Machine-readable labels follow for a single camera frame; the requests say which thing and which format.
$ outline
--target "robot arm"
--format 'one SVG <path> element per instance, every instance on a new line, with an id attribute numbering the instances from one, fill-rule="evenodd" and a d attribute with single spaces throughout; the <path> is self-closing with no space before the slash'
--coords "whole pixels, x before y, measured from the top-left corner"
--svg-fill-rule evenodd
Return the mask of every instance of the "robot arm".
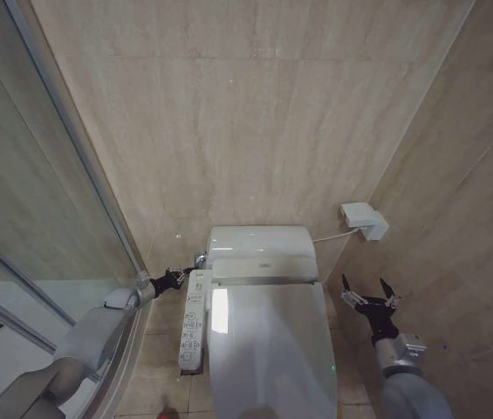
<path id="1" fill-rule="evenodd" d="M 422 378 L 419 364 L 427 346 L 416 334 L 400 333 L 392 321 L 399 297 L 384 279 L 380 283 L 387 299 L 361 297 L 351 291 L 343 275 L 341 298 L 364 314 L 372 328 L 372 344 L 386 379 L 382 405 L 391 419 L 452 419 L 442 393 Z"/>

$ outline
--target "electrical outlet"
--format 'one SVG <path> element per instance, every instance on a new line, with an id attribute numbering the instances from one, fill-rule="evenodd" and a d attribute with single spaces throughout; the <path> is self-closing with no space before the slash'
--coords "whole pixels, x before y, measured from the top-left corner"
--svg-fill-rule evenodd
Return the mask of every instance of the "electrical outlet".
<path id="1" fill-rule="evenodd" d="M 367 241 L 380 240 L 389 228 L 381 213 L 368 203 L 344 203 L 340 212 L 347 226 L 360 228 Z"/>

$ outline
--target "shower enclosure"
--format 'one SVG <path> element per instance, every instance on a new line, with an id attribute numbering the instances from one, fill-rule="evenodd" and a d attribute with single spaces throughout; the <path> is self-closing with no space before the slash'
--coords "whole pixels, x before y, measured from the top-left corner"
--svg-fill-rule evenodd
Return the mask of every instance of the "shower enclosure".
<path id="1" fill-rule="evenodd" d="M 48 365 L 138 268 L 33 59 L 0 1 L 0 393 Z M 67 417 L 81 416 L 100 380 L 84 381 Z"/>

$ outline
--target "tile floor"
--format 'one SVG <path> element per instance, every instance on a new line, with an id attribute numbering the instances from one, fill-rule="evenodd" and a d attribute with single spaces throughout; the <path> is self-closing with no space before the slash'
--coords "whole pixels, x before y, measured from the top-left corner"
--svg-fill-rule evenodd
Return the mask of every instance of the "tile floor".
<path id="1" fill-rule="evenodd" d="M 185 289 L 171 290 L 153 302 L 140 355 L 116 418 L 157 419 L 162 412 L 170 419 L 216 419 L 209 360 L 204 364 L 203 375 L 180 377 L 177 354 L 185 297 Z M 337 417 L 375 419 L 329 294 L 325 302 L 337 365 Z"/>

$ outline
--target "white toilet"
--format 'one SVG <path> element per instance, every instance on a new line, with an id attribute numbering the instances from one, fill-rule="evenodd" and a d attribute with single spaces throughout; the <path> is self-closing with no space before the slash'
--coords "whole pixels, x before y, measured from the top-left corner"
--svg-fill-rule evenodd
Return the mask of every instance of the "white toilet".
<path id="1" fill-rule="evenodd" d="M 217 417 L 335 419 L 332 340 L 306 228 L 215 227 L 204 272 Z"/>

